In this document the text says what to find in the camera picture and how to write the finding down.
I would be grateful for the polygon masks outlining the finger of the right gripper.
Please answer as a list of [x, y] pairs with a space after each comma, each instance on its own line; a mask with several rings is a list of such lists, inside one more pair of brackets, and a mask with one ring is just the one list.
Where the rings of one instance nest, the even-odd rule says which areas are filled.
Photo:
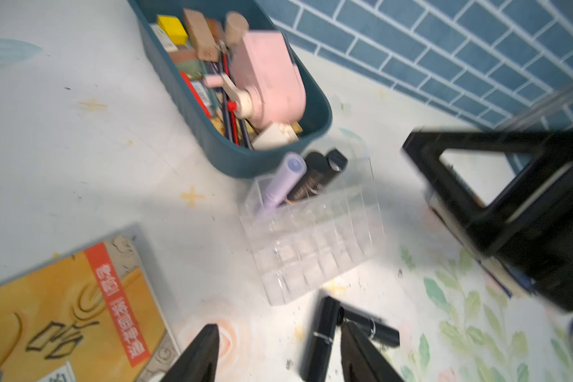
[[480, 252], [573, 248], [573, 131], [415, 131], [403, 150]]

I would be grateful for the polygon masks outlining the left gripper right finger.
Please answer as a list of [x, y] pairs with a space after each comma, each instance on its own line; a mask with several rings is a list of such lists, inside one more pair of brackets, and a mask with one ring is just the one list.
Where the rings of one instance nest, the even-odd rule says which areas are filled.
[[404, 382], [355, 323], [342, 324], [341, 335], [345, 382]]

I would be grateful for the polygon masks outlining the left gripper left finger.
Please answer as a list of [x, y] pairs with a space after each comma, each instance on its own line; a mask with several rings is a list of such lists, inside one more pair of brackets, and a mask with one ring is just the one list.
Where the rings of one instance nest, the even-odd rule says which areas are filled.
[[161, 382], [213, 382], [220, 350], [217, 324], [205, 325]]

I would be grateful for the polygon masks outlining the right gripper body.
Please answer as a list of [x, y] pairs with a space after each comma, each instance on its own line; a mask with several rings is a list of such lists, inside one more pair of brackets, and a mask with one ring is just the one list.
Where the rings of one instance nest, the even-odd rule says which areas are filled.
[[573, 311], [573, 162], [531, 183], [512, 180], [488, 207], [499, 212], [500, 231], [487, 256], [496, 257], [530, 278], [537, 294]]

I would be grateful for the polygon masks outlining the clear acrylic lipstick organizer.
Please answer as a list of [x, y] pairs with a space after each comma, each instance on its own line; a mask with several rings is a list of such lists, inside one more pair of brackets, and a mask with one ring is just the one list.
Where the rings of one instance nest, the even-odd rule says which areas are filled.
[[254, 179], [240, 207], [249, 248], [272, 306], [320, 288], [375, 256], [386, 242], [365, 145], [333, 149], [342, 152], [349, 164], [321, 193], [314, 187], [307, 199], [285, 199], [277, 208], [264, 210], [261, 188], [276, 169]]

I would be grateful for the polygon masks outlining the purple lipstick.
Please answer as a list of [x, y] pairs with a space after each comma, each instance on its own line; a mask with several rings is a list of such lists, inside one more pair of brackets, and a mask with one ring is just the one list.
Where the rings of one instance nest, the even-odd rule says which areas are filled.
[[281, 205], [306, 171], [307, 164], [299, 154], [287, 153], [277, 171], [261, 188], [264, 210], [272, 210]]

